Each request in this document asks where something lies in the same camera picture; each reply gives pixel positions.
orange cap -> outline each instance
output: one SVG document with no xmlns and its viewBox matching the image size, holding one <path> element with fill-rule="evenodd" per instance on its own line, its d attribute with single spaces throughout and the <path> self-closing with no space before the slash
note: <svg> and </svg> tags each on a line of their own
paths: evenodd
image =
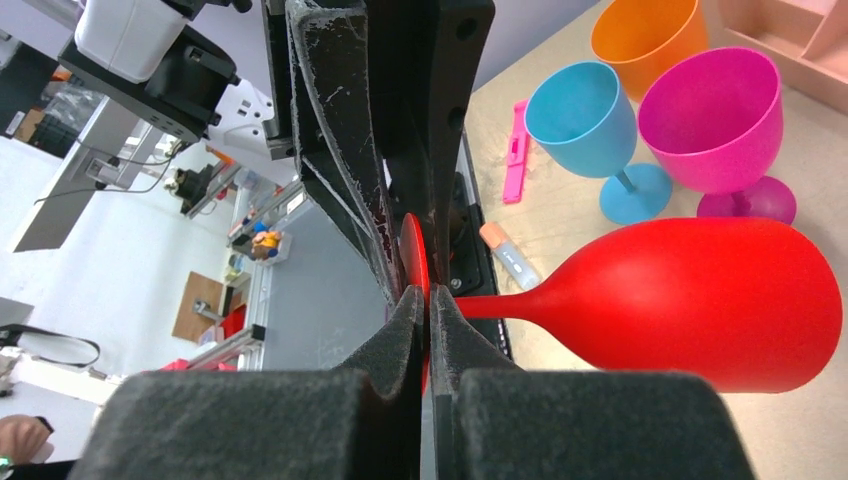
<svg viewBox="0 0 848 480">
<path fill-rule="evenodd" d="M 488 245 L 492 250 L 509 241 L 507 234 L 503 231 L 500 225 L 495 222 L 487 222 L 485 225 L 480 227 L 480 236 L 483 237 L 483 241 L 486 242 L 486 245 Z"/>
</svg>

orange cup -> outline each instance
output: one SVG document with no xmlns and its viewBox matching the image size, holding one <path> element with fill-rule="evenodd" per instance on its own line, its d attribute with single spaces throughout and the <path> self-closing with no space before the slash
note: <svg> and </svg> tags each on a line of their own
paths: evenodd
<svg viewBox="0 0 848 480">
<path fill-rule="evenodd" d="M 660 75 L 707 48 L 700 0 L 615 0 L 592 30 L 595 55 L 636 102 Z"/>
</svg>

wristwatch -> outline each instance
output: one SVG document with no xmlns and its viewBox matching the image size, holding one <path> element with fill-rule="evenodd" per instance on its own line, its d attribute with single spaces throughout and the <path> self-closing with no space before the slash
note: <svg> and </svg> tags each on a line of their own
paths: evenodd
<svg viewBox="0 0 848 480">
<path fill-rule="evenodd" d="M 12 476 L 12 459 L 9 457 L 0 457 L 0 480 L 6 480 Z"/>
</svg>

gray floor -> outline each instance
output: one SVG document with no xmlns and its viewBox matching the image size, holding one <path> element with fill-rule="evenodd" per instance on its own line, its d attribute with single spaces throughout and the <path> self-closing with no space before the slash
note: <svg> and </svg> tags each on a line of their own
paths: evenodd
<svg viewBox="0 0 848 480">
<path fill-rule="evenodd" d="M 338 365 L 385 324 L 386 302 L 362 257 L 307 201 L 281 225 L 289 258 L 274 265 L 264 370 Z M 422 412 L 421 478 L 435 479 L 432 397 Z"/>
</svg>

pink utility knife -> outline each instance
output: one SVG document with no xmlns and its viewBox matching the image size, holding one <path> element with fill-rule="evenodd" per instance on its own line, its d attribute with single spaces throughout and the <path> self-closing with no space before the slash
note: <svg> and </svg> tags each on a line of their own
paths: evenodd
<svg viewBox="0 0 848 480">
<path fill-rule="evenodd" d="M 527 150 L 530 147 L 530 134 L 524 125 L 524 111 L 527 100 L 515 104 L 512 120 L 512 135 L 509 136 L 509 152 L 506 155 L 506 183 L 504 184 L 504 203 L 518 203 L 524 190 L 524 173 L 527 170 Z"/>
</svg>

